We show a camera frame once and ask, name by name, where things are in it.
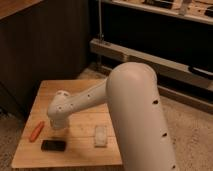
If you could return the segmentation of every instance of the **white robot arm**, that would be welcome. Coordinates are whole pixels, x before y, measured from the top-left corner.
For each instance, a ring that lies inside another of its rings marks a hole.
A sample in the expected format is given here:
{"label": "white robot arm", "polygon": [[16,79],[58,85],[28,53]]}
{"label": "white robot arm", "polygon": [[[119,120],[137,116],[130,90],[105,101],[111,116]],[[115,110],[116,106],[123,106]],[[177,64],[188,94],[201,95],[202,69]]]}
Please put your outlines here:
{"label": "white robot arm", "polygon": [[75,96],[56,93],[48,109],[53,129],[68,116],[107,102],[125,171],[177,171],[152,68],[141,63],[116,67],[108,79]]}

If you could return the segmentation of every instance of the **orange carrot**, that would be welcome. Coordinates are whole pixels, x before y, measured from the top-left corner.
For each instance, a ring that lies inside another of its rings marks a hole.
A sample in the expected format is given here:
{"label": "orange carrot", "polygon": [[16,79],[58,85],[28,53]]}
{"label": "orange carrot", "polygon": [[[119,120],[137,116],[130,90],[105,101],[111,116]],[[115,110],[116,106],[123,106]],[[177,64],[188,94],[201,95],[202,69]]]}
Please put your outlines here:
{"label": "orange carrot", "polygon": [[44,128],[44,121],[41,121],[33,130],[33,132],[31,133],[30,137],[29,137],[29,141],[30,142],[34,142],[37,137],[39,136],[40,132],[42,131],[42,129]]}

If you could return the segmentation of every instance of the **floor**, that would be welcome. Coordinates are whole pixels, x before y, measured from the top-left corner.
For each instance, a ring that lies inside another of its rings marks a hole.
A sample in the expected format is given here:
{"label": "floor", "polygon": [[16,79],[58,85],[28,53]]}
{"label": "floor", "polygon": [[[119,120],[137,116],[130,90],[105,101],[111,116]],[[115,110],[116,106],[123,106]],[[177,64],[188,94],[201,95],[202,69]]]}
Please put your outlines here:
{"label": "floor", "polygon": [[[104,78],[91,67],[78,79]],[[161,96],[165,117],[181,171],[213,171],[213,115]],[[24,123],[12,115],[0,115],[0,170],[11,171],[11,160]],[[15,169],[31,171],[43,169]],[[123,171],[121,166],[97,168],[64,168],[66,171]]]}

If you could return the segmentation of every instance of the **wooden tabletop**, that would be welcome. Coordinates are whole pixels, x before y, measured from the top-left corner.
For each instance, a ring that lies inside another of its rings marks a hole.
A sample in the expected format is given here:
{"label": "wooden tabletop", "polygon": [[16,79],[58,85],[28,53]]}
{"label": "wooden tabletop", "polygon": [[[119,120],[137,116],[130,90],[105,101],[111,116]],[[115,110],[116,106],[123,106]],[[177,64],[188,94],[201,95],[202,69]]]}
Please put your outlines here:
{"label": "wooden tabletop", "polygon": [[0,0],[0,19],[35,5],[42,0]]}
{"label": "wooden tabletop", "polygon": [[[43,81],[39,88],[30,116],[12,161],[13,168],[75,167],[121,165],[120,153],[106,104],[90,108],[69,117],[70,127],[53,131],[46,115],[57,90],[78,93],[101,80]],[[34,127],[45,121],[45,127],[34,143],[28,138]],[[94,148],[94,129],[96,125],[107,126],[107,148]],[[43,152],[44,139],[66,140],[65,152]]]}

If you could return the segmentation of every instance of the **smartphone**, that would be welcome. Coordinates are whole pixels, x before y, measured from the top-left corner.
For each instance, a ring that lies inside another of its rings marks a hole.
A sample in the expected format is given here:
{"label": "smartphone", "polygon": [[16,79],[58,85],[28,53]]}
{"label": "smartphone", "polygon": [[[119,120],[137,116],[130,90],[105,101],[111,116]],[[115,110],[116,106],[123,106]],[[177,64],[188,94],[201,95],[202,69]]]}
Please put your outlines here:
{"label": "smartphone", "polygon": [[66,142],[61,140],[43,140],[41,144],[42,151],[64,151]]}

